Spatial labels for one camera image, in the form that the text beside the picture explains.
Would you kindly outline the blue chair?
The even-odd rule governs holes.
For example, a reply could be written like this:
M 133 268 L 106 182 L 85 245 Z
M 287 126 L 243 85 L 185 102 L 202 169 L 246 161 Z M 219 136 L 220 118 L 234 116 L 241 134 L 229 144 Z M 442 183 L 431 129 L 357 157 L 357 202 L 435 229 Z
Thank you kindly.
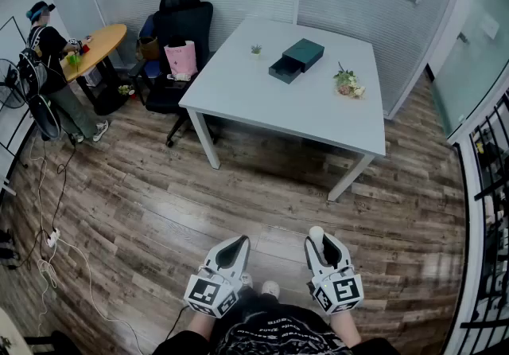
M 148 37 L 148 36 L 157 38 L 157 32 L 156 32 L 154 22 L 153 22 L 153 14 L 148 16 L 143 27 L 140 29 L 140 31 L 138 33 L 138 38 Z M 145 72 L 146 72 L 146 75 L 150 79 L 155 79 L 156 77 L 158 77 L 161 74 L 159 60 L 145 60 L 146 61 Z

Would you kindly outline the grey plastic storage bin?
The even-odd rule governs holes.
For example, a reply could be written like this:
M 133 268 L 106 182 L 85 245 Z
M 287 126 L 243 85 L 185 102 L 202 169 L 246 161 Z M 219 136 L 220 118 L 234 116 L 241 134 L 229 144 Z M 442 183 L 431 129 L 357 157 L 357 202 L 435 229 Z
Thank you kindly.
M 103 80 L 101 72 L 96 66 L 88 69 L 83 74 L 83 78 L 86 80 L 87 86 L 91 88 L 97 87 Z

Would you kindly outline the black office chair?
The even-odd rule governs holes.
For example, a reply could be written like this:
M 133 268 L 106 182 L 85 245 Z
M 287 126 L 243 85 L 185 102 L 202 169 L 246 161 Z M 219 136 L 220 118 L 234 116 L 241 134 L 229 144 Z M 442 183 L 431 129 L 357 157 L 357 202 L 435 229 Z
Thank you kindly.
M 189 120 L 187 110 L 181 107 L 179 102 L 212 57 L 209 48 L 212 15 L 213 5 L 210 2 L 161 0 L 159 10 L 153 14 L 160 48 L 161 74 L 155 79 L 150 79 L 145 72 L 145 60 L 139 60 L 128 72 L 134 90 L 148 111 L 177 116 L 177 121 L 166 138 L 168 147 L 173 145 L 173 136 L 178 129 Z M 198 73 L 189 82 L 168 80 L 166 76 L 170 73 L 170 67 L 164 47 L 182 46 L 186 41 L 195 43 Z

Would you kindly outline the brown bag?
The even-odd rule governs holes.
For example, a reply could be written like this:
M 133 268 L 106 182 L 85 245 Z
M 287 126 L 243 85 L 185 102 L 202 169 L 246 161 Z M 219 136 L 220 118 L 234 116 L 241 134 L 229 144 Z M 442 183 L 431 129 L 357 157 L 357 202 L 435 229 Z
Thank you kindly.
M 137 60 L 159 60 L 160 49 L 156 37 L 140 37 L 136 43 Z

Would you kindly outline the person's left forearm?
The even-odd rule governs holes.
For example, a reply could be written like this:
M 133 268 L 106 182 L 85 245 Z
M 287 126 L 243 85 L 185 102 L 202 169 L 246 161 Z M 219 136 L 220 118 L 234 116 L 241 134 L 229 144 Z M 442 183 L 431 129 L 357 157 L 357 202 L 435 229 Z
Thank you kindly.
M 201 352 L 212 351 L 223 337 L 223 319 L 195 312 L 185 332 L 190 334 L 189 346 Z

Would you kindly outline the artificial flower bouquet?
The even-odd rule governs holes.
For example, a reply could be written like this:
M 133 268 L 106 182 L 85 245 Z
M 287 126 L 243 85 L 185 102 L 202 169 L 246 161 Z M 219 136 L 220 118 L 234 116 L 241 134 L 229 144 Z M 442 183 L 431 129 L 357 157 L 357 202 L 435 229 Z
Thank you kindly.
M 358 76 L 338 63 L 339 71 L 333 76 L 336 92 L 353 99 L 362 99 L 366 88 L 359 85 Z

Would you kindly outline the white table leg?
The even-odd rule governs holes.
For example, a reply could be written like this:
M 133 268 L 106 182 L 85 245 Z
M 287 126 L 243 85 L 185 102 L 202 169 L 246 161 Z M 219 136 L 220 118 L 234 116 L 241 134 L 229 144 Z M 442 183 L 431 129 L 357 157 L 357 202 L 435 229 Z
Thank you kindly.
M 327 196 L 328 201 L 336 201 L 340 195 L 354 182 L 355 179 L 373 161 L 374 155 L 361 154 L 348 168 L 346 174 L 336 183 Z
M 210 165 L 213 169 L 218 170 L 220 168 L 220 160 L 214 148 L 212 135 L 209 132 L 204 115 L 190 108 L 187 111 Z

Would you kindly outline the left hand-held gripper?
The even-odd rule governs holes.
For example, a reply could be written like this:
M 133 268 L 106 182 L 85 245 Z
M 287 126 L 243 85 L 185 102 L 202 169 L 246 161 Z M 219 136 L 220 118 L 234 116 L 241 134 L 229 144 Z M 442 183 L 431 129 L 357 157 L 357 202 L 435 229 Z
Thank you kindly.
M 184 301 L 196 312 L 222 318 L 239 300 L 243 286 L 240 276 L 247 266 L 251 249 L 250 239 L 236 236 L 213 247 L 204 265 L 191 275 Z M 229 270 L 222 275 L 215 270 Z

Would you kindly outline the pink paper bag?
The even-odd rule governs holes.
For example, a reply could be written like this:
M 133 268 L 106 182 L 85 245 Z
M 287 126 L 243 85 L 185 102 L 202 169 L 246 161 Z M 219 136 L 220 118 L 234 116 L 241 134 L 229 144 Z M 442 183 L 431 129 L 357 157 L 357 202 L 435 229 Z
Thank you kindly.
M 186 41 L 184 45 L 177 47 L 164 47 L 165 55 L 170 67 L 169 74 L 186 73 L 196 75 L 196 50 L 193 41 Z

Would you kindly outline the person's right forearm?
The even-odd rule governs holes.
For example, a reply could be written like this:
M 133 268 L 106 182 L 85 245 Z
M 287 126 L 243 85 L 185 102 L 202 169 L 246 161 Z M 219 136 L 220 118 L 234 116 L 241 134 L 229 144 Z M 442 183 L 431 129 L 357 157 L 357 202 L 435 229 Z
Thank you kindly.
M 332 314 L 330 316 L 330 327 L 349 348 L 360 344 L 362 341 L 350 310 Z

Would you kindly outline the black metal rack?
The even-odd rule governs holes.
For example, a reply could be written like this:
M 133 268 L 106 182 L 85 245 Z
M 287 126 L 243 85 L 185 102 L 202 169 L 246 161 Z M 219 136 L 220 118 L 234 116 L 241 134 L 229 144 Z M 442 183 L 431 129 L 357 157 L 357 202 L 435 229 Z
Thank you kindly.
M 509 355 L 509 90 L 468 135 L 472 153 L 473 308 L 459 355 Z

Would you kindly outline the dark green drawer box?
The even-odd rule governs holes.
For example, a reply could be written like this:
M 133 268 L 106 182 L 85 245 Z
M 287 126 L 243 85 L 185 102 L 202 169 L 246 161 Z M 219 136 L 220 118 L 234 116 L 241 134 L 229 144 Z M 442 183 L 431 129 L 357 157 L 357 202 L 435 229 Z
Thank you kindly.
M 282 57 L 269 67 L 269 75 L 291 84 L 309 70 L 324 55 L 324 46 L 302 38 L 282 53 Z

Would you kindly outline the black round stool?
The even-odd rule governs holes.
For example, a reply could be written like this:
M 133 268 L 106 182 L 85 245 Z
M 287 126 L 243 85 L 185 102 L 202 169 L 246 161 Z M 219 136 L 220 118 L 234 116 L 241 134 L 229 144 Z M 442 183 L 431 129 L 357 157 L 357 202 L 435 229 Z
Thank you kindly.
M 51 102 L 44 96 L 35 95 L 27 103 L 43 140 L 58 139 L 61 133 L 60 118 Z

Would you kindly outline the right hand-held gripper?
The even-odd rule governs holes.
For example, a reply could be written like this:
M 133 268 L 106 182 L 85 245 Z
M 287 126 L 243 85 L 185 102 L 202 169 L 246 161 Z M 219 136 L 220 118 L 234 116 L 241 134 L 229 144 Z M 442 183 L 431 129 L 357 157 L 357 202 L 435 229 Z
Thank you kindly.
M 364 298 L 361 276 L 354 272 L 347 247 L 331 234 L 322 239 L 323 255 L 310 236 L 305 238 L 305 256 L 311 279 L 311 294 L 326 314 L 338 314 L 358 306 Z M 338 270 L 326 275 L 328 265 Z

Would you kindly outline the round wooden table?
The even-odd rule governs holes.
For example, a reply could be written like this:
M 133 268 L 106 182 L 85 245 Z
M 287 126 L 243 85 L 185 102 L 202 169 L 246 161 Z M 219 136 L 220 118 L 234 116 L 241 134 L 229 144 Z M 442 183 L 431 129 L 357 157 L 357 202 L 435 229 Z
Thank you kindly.
M 126 32 L 124 24 L 107 25 L 91 35 L 91 41 L 87 43 L 89 50 L 76 65 L 67 60 L 60 62 L 67 82 L 76 81 L 97 115 L 104 116 L 117 111 L 128 99 L 128 95 L 119 92 L 122 81 L 109 58 L 122 43 Z M 99 70 L 106 82 L 106 87 L 97 96 L 88 87 L 85 79 L 86 73 L 93 68 Z

